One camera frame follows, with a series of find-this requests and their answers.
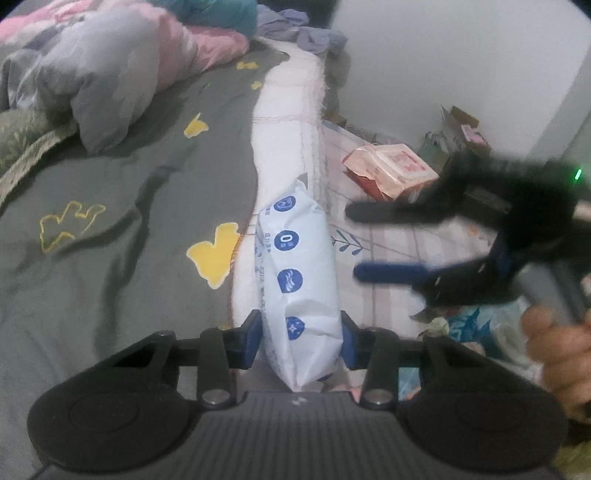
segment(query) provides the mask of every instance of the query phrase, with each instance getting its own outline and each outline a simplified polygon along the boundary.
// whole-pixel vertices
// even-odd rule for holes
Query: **wet wipes package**
[[[326,215],[301,181],[259,212],[255,265],[269,363],[305,390],[336,370],[343,333]]]

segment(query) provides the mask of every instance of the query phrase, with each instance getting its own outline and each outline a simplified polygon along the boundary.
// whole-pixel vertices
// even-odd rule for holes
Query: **human hand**
[[[591,310],[584,324],[559,326],[549,309],[533,306],[521,316],[521,329],[529,338],[527,353],[544,364],[542,385],[569,417],[589,421],[583,406],[591,401]]]

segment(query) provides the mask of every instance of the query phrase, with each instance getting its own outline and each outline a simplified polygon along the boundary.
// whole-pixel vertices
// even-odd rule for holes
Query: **silver screw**
[[[230,392],[216,388],[214,390],[207,390],[201,398],[205,403],[210,405],[221,405],[230,400]]]
[[[383,388],[374,388],[365,393],[365,400],[373,405],[386,405],[394,399],[392,392]]]

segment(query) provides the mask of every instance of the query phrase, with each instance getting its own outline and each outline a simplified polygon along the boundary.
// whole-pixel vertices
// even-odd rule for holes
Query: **gray blanket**
[[[229,265],[250,220],[252,111],[283,55],[255,46],[172,87],[120,146],[88,157],[70,141],[13,192],[0,212],[0,478],[38,467],[26,419],[44,391],[157,330],[191,338],[230,321],[231,276],[211,261]]]

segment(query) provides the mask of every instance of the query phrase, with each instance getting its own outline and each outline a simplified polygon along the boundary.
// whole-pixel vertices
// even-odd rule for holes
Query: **blue circular icon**
[[[275,248],[287,252],[295,248],[299,241],[300,236],[297,233],[292,230],[283,230],[275,236]]]
[[[289,340],[296,340],[300,338],[301,334],[306,329],[306,324],[298,317],[287,317],[287,336]]]
[[[291,210],[294,206],[296,206],[295,199],[296,197],[294,197],[293,195],[289,195],[288,197],[279,200],[279,202],[273,205],[273,208],[277,210],[277,212],[287,212]]]
[[[293,293],[298,291],[304,282],[301,273],[295,268],[281,270],[279,275],[277,275],[277,281],[279,282],[279,288],[283,293]]]

